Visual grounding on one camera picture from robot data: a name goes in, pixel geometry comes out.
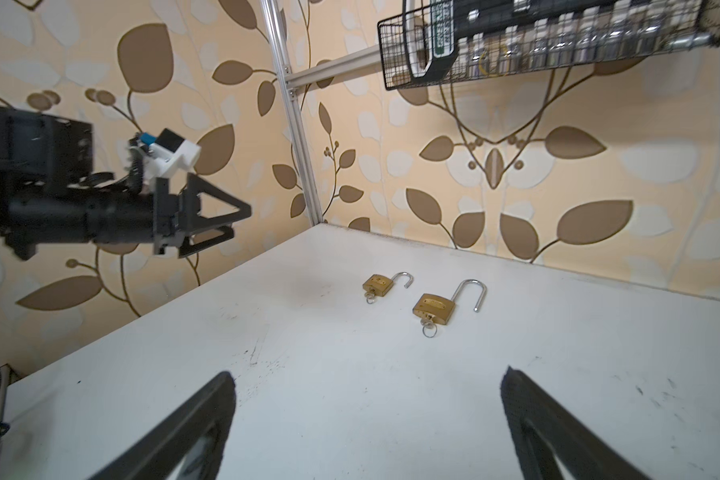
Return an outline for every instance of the small padlock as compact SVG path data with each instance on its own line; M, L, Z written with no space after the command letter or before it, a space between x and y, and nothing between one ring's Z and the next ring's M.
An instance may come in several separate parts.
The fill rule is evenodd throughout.
M392 288L392 285L394 284L394 281L399 276L407 276L410 280L405 283L405 288L408 288L411 286L411 283L413 283L413 275L409 274L408 272L400 272L399 274L394 274L394 277L389 279L384 275L371 275L371 278L369 278L365 283L362 284L362 288L365 290L365 301L368 303L374 303L376 301L377 296L384 296L389 292L389 289Z
M442 296L432 295L431 293L425 293L422 295L422 298L418 299L416 306L413 307L413 314L422 319L422 332L424 336L431 338L426 333L427 329L434 328L434 331L437 332L435 323L439 323L440 325L448 324L448 320L451 318L451 314L456 307L456 297L458 297L461 289L467 283L476 283L483 287L483 292L480 294L478 302L474 305L474 311L477 312L480 310L480 305L485 298L485 293L488 292L485 285L478 280L465 280L461 282L450 300Z

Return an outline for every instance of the padlock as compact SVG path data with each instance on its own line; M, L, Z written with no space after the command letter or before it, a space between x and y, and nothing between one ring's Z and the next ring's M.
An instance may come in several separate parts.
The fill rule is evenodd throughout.
M426 330L434 328L436 333L437 326L435 323L440 325L448 324L448 320L450 320L451 314L454 312L454 308L456 307L456 297L458 297L458 294L461 293L461 289L467 283L476 283L483 287L480 298L478 298L478 302L474 305L474 311L477 312L480 310L480 305L483 303L485 294L488 292L485 285L478 280L465 280L461 282L450 300L443 298L442 296L432 295L431 293L425 293L422 295L422 298L418 299L416 306L413 307L413 314L422 319L422 332L424 336L432 338L427 335Z
M392 288L392 285L394 284L394 281L399 276L407 276L409 278L408 282L405 283L405 288L408 288L411 286L411 283L413 283L413 275L409 274L408 272L400 272L399 274L394 274L394 277L389 279L384 275L371 275L371 278L369 278L365 283L362 284L362 288L365 290L365 301L368 303L374 303L376 301L377 296L384 296L389 292L389 289Z

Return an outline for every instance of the wallpaper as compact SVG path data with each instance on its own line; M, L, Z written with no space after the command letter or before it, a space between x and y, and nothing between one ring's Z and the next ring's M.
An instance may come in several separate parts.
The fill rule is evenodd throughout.
M0 363L37 370L308 227L273 173L291 155L264 30L258 2L0 0L0 104L91 122L94 170L117 178L134 132L170 128L202 146L196 172L253 211L184 260L88 244L20 262L0 240Z
M297 71L400 14L281 5ZM302 117L331 224L720 299L720 48L400 91L358 72Z

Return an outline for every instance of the brown leaf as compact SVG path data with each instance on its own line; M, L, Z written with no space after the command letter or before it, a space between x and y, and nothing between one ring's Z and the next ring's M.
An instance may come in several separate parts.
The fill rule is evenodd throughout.
M453 152L454 142L447 135L441 135L429 142L418 156L425 160L442 161L450 158Z
M530 260L539 249L539 235L526 220L501 214L499 218L501 238L509 252L522 260Z
M275 85L272 82L264 81L259 85L259 115L263 117L269 113L272 104L275 103Z
M454 222L454 242L462 248L474 245L483 234L485 226L485 212L461 214Z
M58 93L53 90L43 90L43 94L48 97L48 100L54 105L61 103L61 97Z
M349 228L354 228L355 230L362 230L364 232L370 232L371 231L371 219L367 216L361 216L359 218L355 218L353 221L349 222Z
M338 197L348 204L354 204L362 198L363 191L349 185L342 185L338 189Z
M71 276L37 289L16 304L32 310L64 310L87 302L99 292L101 280L97 276Z
M426 87L401 88L398 92L400 92L403 100L409 102L411 105L426 105L429 101L429 91Z
M117 44L117 61L131 90L142 94L163 90L173 78L168 28L162 23L132 28Z
M280 184L280 187L290 190L296 186L296 170L291 168L290 165L273 165L272 173L275 174L275 180Z
M605 151L605 145L576 127L557 127L549 132L544 146L553 157L574 160L592 157Z
M228 125L214 128L203 135L197 144L201 147L200 158L195 163L198 175L211 175L224 168L235 151L235 128Z
M338 158L338 166L341 168L350 168L355 163L355 149L346 150L341 157Z
M99 90L96 92L96 101L107 107L115 104L115 96L111 92L106 90Z
M250 65L237 60L227 60L216 67L211 77L224 85L237 85L248 80L252 74Z
M288 22L286 22L286 11L280 8L280 25L282 25L282 37L288 39Z
M496 190L501 183L501 177L504 175L504 157L497 148L491 148L485 159L485 179L488 180L488 186Z
M113 255L127 255L133 252L138 244L96 244L99 248Z
M306 206L307 204L304 201L304 194L298 194L293 197L293 202L291 202L291 218L301 215Z
M645 59L645 57L627 58L625 60L614 60L612 62L595 63L595 70L592 71L592 74L598 77L604 77L606 75L621 73L625 70L629 70L630 68L634 67Z
M430 225L439 225L442 222L443 212L440 210L440 204L430 194L414 188L406 188L405 199L413 214L422 221Z
M29 94L27 96L27 103L30 107L38 111L46 111L53 106L48 97L43 94Z
M569 245L589 245L618 234L632 217L632 200L600 200L575 206L557 222L557 238Z
M201 242L204 242L206 240L210 240L211 238L216 238L219 235L222 235L223 232L219 232L218 230L206 230L204 232L201 232L198 235L195 235L192 237L192 245L197 245Z
M219 0L219 3L236 24L249 30L256 29L256 14L247 0Z
M330 60L321 60L320 62L317 62L317 65L322 65L326 62L330 62ZM333 82L333 77L324 78L323 80L318 80L316 83L317 83L318 87L325 88L325 87L329 86L331 84L331 82Z
M322 127L326 130L326 133L330 135L333 130L333 124L331 123L331 116L328 115L328 111L322 102L320 102L317 111L320 116L320 123L322 124Z

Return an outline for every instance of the padlock shackle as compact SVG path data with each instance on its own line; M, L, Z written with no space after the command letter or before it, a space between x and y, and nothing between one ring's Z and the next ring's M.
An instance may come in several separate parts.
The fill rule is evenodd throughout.
M485 294L488 293L488 288L480 282L480 280L465 280L461 282L461 284L456 289L456 292L454 292L454 295L451 297L451 302L456 303L456 297L458 297L458 294L461 293L461 289L464 288L464 285L467 283L476 283L483 287L483 292L480 294L480 298L478 298L478 302L474 304L474 311L477 312L480 310L480 305L483 303L483 299L485 298Z
M400 272L399 274L394 274L394 277L392 278L392 282L394 283L395 280L398 279L399 276L407 276L410 280L403 285L405 288L408 288L411 286L411 283L413 283L413 275L409 274L408 272Z

